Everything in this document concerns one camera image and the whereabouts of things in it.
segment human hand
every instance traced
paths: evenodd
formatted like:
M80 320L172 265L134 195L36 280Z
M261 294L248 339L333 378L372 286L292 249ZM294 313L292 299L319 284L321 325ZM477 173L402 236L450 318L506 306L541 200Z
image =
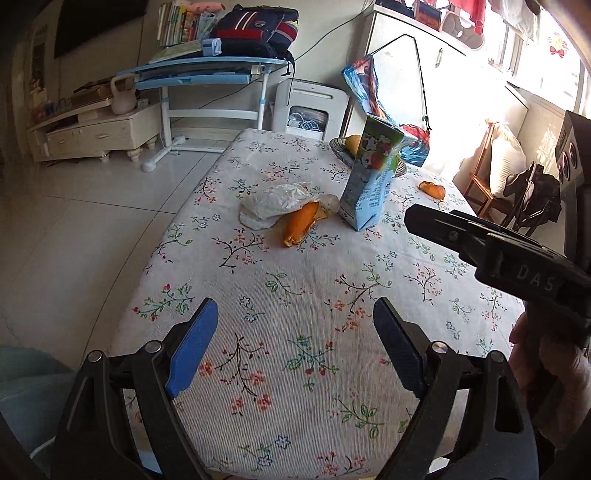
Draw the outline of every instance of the human hand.
M538 359L532 359L525 349L528 334L527 315L522 313L509 341L514 343L509 366L523 395L534 379ZM540 433L552 444L563 449L577 432L591 408L591 363L583 351L570 343L558 343L548 336L540 340L539 360L544 368L558 377L564 393L558 407L547 421L539 426Z

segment metal screw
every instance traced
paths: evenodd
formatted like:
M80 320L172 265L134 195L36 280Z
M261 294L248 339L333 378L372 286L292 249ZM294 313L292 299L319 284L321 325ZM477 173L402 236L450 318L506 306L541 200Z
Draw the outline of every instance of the metal screw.
M505 355L503 355L502 352L498 350L493 350L491 352L491 358L498 364L501 364L505 361Z
M152 340L151 342L146 343L144 348L148 353L156 353L162 348L162 343L158 340Z
M431 348L435 353L447 353L447 344L444 342L433 342Z
M88 354L87 358L89 362L98 362L101 358L103 358L103 352L101 352L100 350L93 350Z

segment television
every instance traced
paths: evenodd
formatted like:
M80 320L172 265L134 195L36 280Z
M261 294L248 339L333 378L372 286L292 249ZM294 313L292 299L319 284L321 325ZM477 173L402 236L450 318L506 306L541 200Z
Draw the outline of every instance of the television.
M130 20L143 17L148 0L64 0L53 58Z

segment fruit bowl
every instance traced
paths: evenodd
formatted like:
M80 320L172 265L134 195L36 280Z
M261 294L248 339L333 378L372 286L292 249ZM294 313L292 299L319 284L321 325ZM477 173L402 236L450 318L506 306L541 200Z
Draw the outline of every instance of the fruit bowl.
M337 158L347 165L349 168L353 168L353 163L355 163L355 158L349 150L345 147L345 141L347 139L345 137L338 137L333 138L330 142L330 148L332 149L333 153L337 156ZM402 160L398 163L398 167L396 168L396 173L394 174L395 177L401 177L407 172L406 163Z

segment blue desk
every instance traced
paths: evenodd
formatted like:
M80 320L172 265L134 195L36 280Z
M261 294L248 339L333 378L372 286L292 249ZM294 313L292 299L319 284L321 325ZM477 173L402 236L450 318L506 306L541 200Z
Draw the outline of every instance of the blue desk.
M171 118L234 118L254 120L256 127L262 129L265 113L267 83L274 65L287 65L286 60L264 59L259 57L199 57L193 59L166 60L148 63L134 69L117 73L134 73L138 90L159 88L161 92L162 125L164 148L150 161L142 165L146 172L153 171L156 163L173 150L222 153L223 148L189 147L183 145L184 137L172 139ZM170 109L168 88L180 85L248 85L262 76L261 96L258 110L228 109Z

